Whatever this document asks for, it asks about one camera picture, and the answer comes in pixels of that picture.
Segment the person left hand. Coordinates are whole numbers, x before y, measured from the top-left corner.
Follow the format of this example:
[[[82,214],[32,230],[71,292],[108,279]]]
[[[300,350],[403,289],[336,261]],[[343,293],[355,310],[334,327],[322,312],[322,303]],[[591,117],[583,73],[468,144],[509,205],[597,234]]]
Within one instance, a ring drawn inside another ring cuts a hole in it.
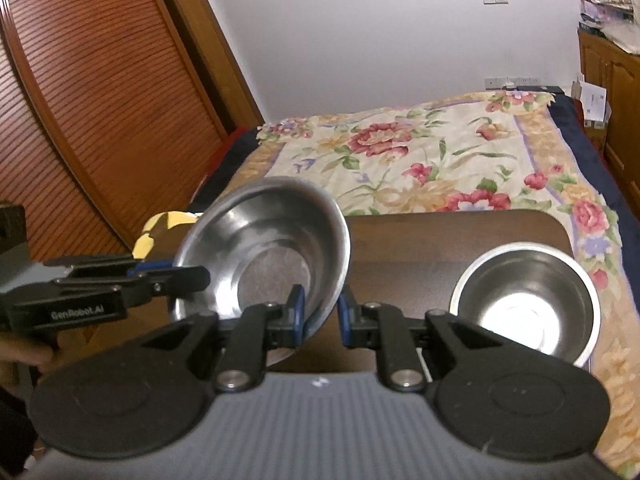
[[[40,373],[49,373],[60,365],[60,354],[51,346],[17,334],[2,332],[0,339],[1,385],[17,384],[16,364],[33,366]]]

